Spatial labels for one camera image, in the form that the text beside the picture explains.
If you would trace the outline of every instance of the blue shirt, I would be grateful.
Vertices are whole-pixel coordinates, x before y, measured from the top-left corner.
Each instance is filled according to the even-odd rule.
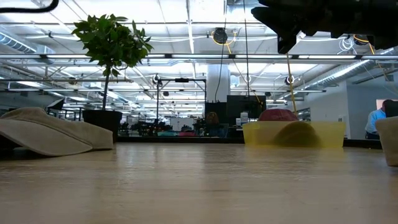
[[[377,133],[377,129],[375,127],[375,123],[378,119],[384,119],[386,118],[386,113],[379,109],[379,110],[375,110],[372,113],[369,114],[369,118],[368,118],[368,123],[366,124],[365,130],[369,133]]]

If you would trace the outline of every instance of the tree trunk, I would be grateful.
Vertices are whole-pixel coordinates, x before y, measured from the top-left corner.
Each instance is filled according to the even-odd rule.
[[[106,74],[104,98],[102,99],[102,110],[106,110],[106,96],[108,94],[108,83],[110,74]]]

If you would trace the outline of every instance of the wooden table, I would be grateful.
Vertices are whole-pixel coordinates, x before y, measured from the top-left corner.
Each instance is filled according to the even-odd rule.
[[[0,157],[0,223],[398,223],[398,169],[377,150],[126,143],[28,155]]]

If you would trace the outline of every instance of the exposed ceiling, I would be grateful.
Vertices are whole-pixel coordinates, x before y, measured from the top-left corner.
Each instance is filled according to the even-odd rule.
[[[50,0],[13,0],[1,1],[0,7],[38,7],[47,5]],[[246,0],[246,13],[243,11],[242,1],[234,0],[61,0],[58,8],[45,14],[0,14],[0,26],[8,32],[15,34],[33,44],[45,45],[53,49],[56,54],[84,54],[82,44],[70,34],[74,29],[74,22],[86,19],[87,15],[101,16],[103,14],[115,14],[124,16],[130,21],[135,20],[138,28],[145,28],[146,34],[151,36],[154,46],[153,54],[221,54],[222,46],[216,45],[211,38],[211,33],[216,27],[226,27],[231,42],[232,54],[246,53],[245,17],[247,25],[247,52],[249,54],[277,54],[276,34],[255,20],[250,8],[257,4],[256,1]],[[291,54],[366,54],[367,46],[349,45],[344,39],[330,39],[330,35],[324,32],[317,33],[314,37],[299,38],[298,44],[291,50]],[[20,54],[20,52],[0,45],[2,54]],[[229,54],[225,47],[223,54]],[[36,75],[31,78],[90,78],[101,79],[101,68],[94,66],[66,67],[57,66],[55,63],[48,67],[29,66],[33,60],[9,60],[16,65],[25,66]],[[166,60],[151,60],[151,66],[140,66],[126,71],[126,78],[134,83],[112,83],[113,89],[136,88],[139,90],[151,89],[152,77],[158,74],[162,78],[206,78],[207,61],[182,61],[174,65],[166,65]],[[246,64],[231,62],[229,69],[231,74],[239,76],[239,72],[246,74]],[[293,76],[299,78],[298,82],[309,82],[317,76],[345,62],[327,61],[292,62],[290,68]],[[257,89],[285,89],[284,78],[289,74],[286,62],[250,62],[249,74],[251,86]],[[82,83],[69,85],[68,83],[51,83],[54,88],[87,88]],[[15,87],[29,87],[14,83]],[[245,90],[246,84],[240,78],[238,89]],[[182,89],[196,88],[193,93],[170,93],[168,98],[173,99],[203,99],[204,93],[199,91],[196,83],[170,83],[167,88]],[[153,93],[123,93],[119,96],[131,102],[145,101],[150,103]],[[90,99],[100,96],[89,94]],[[201,107],[195,106],[194,110],[201,113]]]

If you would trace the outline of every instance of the yellow container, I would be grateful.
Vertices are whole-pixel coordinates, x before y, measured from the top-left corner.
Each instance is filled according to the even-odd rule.
[[[248,146],[341,148],[342,122],[257,121],[243,125]]]

